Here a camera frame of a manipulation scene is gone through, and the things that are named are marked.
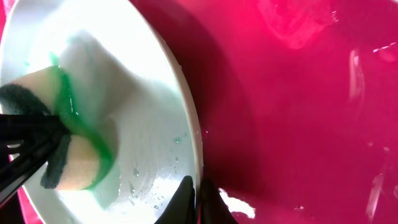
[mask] pink water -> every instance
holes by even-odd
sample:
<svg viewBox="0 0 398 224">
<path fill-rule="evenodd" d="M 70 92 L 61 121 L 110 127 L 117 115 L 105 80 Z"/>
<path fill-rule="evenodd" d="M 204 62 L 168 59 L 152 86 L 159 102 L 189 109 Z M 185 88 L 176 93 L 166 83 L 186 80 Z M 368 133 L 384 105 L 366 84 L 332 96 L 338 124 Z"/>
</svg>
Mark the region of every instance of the pink water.
<svg viewBox="0 0 398 224">
<path fill-rule="evenodd" d="M 168 43 L 240 223 L 398 223 L 398 3 L 133 0 Z"/>
</svg>

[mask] dish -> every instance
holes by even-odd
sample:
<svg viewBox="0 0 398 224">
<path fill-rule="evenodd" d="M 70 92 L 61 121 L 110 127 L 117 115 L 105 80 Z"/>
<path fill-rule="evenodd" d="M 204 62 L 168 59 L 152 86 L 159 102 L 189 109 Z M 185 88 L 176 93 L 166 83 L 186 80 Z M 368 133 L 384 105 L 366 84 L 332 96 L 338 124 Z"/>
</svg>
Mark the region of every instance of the dish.
<svg viewBox="0 0 398 224">
<path fill-rule="evenodd" d="M 165 42 L 128 1 L 21 0 L 0 54 L 2 84 L 59 56 L 76 91 L 85 92 L 83 116 L 117 139 L 116 166 L 94 190 L 44 190 L 44 167 L 25 183 L 44 223 L 153 223 L 185 175 L 198 188 L 201 135 L 189 88 Z M 100 100 L 103 110 L 93 111 Z"/>
</svg>

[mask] sponge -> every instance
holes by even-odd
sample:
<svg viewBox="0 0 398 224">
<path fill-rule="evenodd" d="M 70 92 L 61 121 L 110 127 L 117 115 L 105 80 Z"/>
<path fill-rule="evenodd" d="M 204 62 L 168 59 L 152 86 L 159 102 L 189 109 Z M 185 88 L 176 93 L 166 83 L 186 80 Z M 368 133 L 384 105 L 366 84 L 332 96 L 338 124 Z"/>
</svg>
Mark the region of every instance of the sponge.
<svg viewBox="0 0 398 224">
<path fill-rule="evenodd" d="M 89 189 L 113 163 L 105 141 L 94 127 L 80 119 L 74 101 L 68 74 L 58 66 L 25 75 L 0 88 L 4 114 L 57 115 L 70 131 L 48 159 L 41 180 L 46 189 Z"/>
</svg>

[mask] water droplet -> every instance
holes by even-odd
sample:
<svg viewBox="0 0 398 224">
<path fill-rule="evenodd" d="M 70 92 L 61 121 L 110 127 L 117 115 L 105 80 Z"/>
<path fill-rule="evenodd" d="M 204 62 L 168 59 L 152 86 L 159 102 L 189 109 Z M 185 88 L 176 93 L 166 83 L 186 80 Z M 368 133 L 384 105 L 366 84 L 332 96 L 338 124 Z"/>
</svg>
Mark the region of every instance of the water droplet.
<svg viewBox="0 0 398 224">
<path fill-rule="evenodd" d="M 134 170 L 132 171 L 132 173 L 133 173 L 136 177 L 139 176 L 139 169 L 138 169 L 138 166 L 137 166 L 136 168 L 134 168 Z"/>
<path fill-rule="evenodd" d="M 202 138 L 203 140 L 206 140 L 207 137 L 208 137 L 209 132 L 208 132 L 208 131 L 205 131 L 205 130 L 202 130 L 200 134 L 201 134 L 201 138 Z"/>
<path fill-rule="evenodd" d="M 182 139 L 181 139 L 180 137 L 176 137 L 176 138 L 174 138 L 174 142 L 175 142 L 176 144 L 181 144 Z"/>
<path fill-rule="evenodd" d="M 136 190 L 134 189 L 134 186 L 132 185 L 132 183 L 129 182 L 130 185 L 130 194 L 131 196 L 138 198 L 138 195 L 136 195 Z"/>
</svg>

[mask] soapy water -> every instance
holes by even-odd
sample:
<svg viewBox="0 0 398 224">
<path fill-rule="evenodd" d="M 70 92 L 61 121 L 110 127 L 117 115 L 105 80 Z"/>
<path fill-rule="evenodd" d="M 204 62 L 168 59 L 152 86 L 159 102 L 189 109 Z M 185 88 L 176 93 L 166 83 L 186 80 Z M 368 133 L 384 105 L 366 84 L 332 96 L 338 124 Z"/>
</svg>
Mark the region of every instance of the soapy water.
<svg viewBox="0 0 398 224">
<path fill-rule="evenodd" d="M 167 205 L 182 177 L 195 175 L 193 162 L 189 162 L 190 159 L 181 160 L 193 158 L 181 98 L 153 80 L 138 84 L 142 80 L 136 80 L 134 75 L 131 76 L 118 65 L 97 41 L 87 34 L 79 35 L 79 38 L 67 43 L 59 58 L 50 61 L 58 62 L 70 74 L 76 95 L 86 96 L 72 102 L 72 106 L 79 109 L 79 117 L 92 125 L 102 123 L 104 118 L 111 118 L 113 128 L 111 134 L 105 136 L 112 136 L 106 141 L 113 142 L 109 145 L 117 156 L 107 176 L 88 192 L 100 210 L 135 214 L 137 219 L 144 213 L 151 213 L 149 217 L 159 216 L 166 206 L 159 207 L 159 199 L 150 195 L 162 195 L 160 202 Z M 104 126 L 101 133 L 106 133 L 106 130 Z M 171 156 L 179 167 L 169 166 Z M 153 186 L 170 177 L 172 185 L 168 184 L 166 188 Z M 79 214 L 73 200 L 65 196 L 63 202 Z M 123 205 L 129 205 L 132 210 L 126 210 Z M 84 206 L 96 207 L 82 200 L 79 207 Z"/>
</svg>

